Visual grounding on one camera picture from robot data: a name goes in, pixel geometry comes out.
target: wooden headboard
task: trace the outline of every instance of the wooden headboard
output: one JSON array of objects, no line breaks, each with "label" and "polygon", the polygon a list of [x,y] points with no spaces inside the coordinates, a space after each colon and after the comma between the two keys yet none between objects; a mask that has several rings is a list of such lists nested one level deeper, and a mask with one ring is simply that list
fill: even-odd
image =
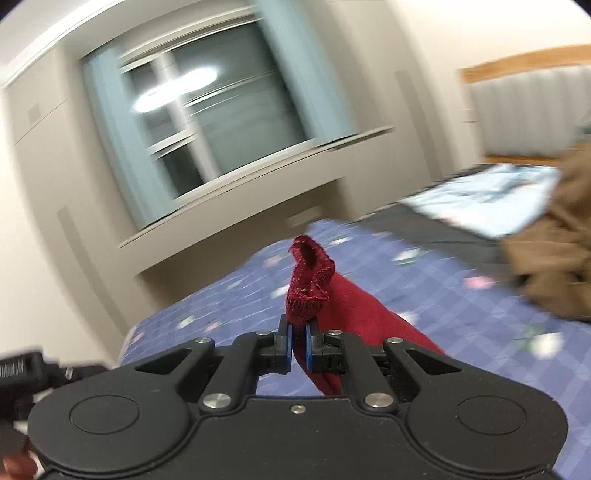
[{"label": "wooden headboard", "polygon": [[[529,53],[506,57],[503,59],[481,63],[474,67],[462,69],[460,75],[465,84],[498,79],[518,73],[534,70],[552,69],[555,67],[581,66],[591,64],[591,45],[575,45],[548,48]],[[487,156],[486,160],[493,163],[521,163],[535,165],[552,165],[556,158],[547,157],[514,157],[504,155]]]}]

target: brown cloth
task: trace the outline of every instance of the brown cloth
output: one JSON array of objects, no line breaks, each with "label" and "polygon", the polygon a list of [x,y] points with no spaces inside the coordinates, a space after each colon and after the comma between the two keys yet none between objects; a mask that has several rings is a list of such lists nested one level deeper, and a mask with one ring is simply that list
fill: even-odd
[{"label": "brown cloth", "polygon": [[565,155],[546,214],[501,241],[520,293],[559,316],[591,321],[591,142]]}]

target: blue bedspread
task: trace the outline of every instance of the blue bedspread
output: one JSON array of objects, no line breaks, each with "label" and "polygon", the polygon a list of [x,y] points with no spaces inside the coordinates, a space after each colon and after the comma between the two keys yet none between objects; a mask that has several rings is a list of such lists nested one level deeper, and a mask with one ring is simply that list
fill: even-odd
[{"label": "blue bedspread", "polygon": [[[429,335],[450,356],[539,388],[569,419],[557,470],[566,480],[591,471],[591,326],[542,312],[513,291],[477,278],[454,258],[414,249],[387,233],[332,221],[310,235],[337,270]],[[270,245],[223,280],[141,322],[123,363],[196,336],[231,343],[244,332],[277,327],[293,261],[291,241]],[[316,395],[294,362],[289,375],[266,375],[259,394]]]},{"label": "blue bedspread", "polygon": [[559,179],[556,167],[501,163],[400,203],[429,218],[496,239],[520,232],[537,220]]}]

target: light blue curtain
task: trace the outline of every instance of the light blue curtain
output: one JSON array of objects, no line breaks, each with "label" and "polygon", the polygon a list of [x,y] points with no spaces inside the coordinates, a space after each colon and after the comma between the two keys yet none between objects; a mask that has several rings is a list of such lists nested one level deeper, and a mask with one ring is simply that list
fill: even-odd
[{"label": "light blue curtain", "polygon": [[285,81],[320,143],[358,133],[339,78],[298,0],[254,0]]},{"label": "light blue curtain", "polygon": [[150,144],[132,112],[131,85],[109,44],[88,58],[85,80],[109,161],[136,224],[142,228],[174,210],[166,172],[147,152]]}]

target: window glass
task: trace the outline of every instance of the window glass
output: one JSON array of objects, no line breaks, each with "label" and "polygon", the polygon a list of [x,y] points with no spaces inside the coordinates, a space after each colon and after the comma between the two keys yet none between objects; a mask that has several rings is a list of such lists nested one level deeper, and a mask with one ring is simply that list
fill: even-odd
[{"label": "window glass", "polygon": [[[135,93],[133,105],[142,94],[158,85],[156,75],[149,63],[130,70],[128,75]],[[166,106],[148,112],[137,112],[137,114],[142,119],[152,145],[177,133]]]},{"label": "window glass", "polygon": [[243,25],[200,38],[173,50],[180,76],[199,69],[214,71],[215,81],[186,95],[186,101],[245,79],[277,70],[256,24]]},{"label": "window glass", "polygon": [[254,80],[189,107],[221,173],[306,140],[279,75]]},{"label": "window glass", "polygon": [[168,171],[178,196],[203,185],[203,179],[195,166],[193,156],[187,145],[173,150],[160,160]]}]

